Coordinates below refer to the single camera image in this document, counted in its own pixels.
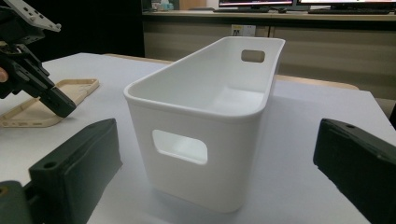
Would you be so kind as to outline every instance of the monitor screen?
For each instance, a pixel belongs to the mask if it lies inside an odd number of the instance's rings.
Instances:
[[[219,7],[272,7],[272,6],[292,6],[292,0],[219,0]]]
[[[360,5],[372,7],[394,7],[395,4],[396,0],[297,0],[297,5],[310,6]]]

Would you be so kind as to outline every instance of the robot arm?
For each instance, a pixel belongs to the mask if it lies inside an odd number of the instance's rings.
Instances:
[[[59,117],[67,117],[76,109],[75,103],[55,87],[49,72],[25,46],[43,38],[43,29],[59,32],[61,25],[22,0],[5,2],[11,8],[0,7],[0,67],[7,71],[8,80],[0,83],[0,98],[26,91]]]

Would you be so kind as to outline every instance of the beige plastic tray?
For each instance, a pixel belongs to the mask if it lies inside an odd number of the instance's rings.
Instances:
[[[76,105],[79,105],[99,86],[97,79],[65,79],[56,86]],[[55,115],[39,99],[32,98],[15,106],[0,117],[0,126],[14,127],[49,127],[59,123],[63,118]]]

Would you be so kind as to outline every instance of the white plastic bin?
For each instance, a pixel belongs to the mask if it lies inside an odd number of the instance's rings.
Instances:
[[[243,204],[284,43],[224,37],[125,88],[154,188],[222,213]]]

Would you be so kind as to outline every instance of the white table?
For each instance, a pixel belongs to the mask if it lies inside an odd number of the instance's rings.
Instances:
[[[55,126],[0,128],[0,181],[25,185],[36,161],[85,126],[115,118],[123,166],[89,223],[368,223],[312,157],[322,118],[348,122],[396,146],[396,132],[370,92],[277,81],[247,201],[234,213],[218,214],[159,192],[147,180],[122,91],[164,66],[85,53],[44,63],[54,82],[92,77],[100,87]],[[0,114],[28,97],[8,96]]]

